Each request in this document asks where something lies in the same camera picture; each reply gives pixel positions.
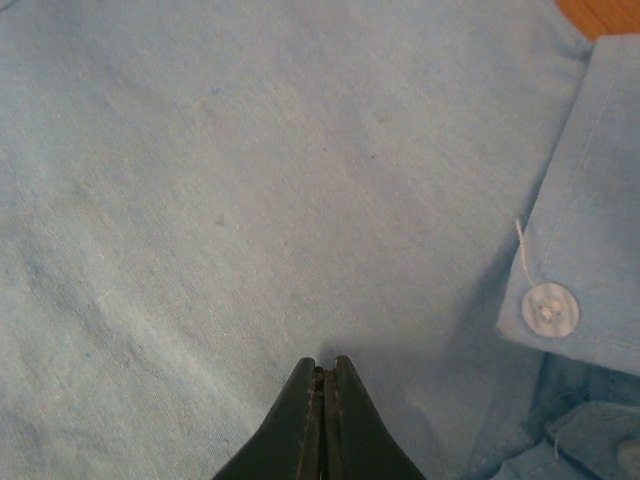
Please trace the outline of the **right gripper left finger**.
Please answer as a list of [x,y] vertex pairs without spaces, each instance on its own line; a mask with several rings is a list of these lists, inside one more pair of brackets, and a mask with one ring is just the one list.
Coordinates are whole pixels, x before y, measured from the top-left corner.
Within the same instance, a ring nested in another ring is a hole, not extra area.
[[323,370],[299,360],[258,430],[214,479],[319,479],[323,396]]

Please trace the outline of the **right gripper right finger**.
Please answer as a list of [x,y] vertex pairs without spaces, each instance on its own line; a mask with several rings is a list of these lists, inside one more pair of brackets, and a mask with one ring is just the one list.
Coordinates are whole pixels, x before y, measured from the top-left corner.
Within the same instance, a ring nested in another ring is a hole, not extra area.
[[338,356],[325,372],[323,399],[324,479],[424,477],[386,428],[349,357]]

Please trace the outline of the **light blue shirt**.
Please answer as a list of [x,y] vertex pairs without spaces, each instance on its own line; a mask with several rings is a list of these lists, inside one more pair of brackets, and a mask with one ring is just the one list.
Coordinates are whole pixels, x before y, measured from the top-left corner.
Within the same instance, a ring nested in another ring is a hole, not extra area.
[[2,477],[214,479],[340,355],[422,479],[638,477],[638,34],[3,2]]

